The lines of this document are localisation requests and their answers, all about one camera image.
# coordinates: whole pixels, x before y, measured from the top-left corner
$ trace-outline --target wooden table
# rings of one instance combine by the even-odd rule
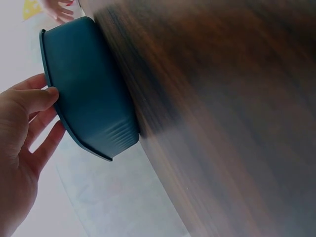
[[[315,236],[315,1],[80,2],[192,237]]]

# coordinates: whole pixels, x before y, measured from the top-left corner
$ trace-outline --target plastic bowl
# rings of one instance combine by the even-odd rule
[[[138,125],[121,73],[99,27],[81,17],[40,33],[48,86],[58,88],[55,108],[85,150],[106,160],[134,145]]]

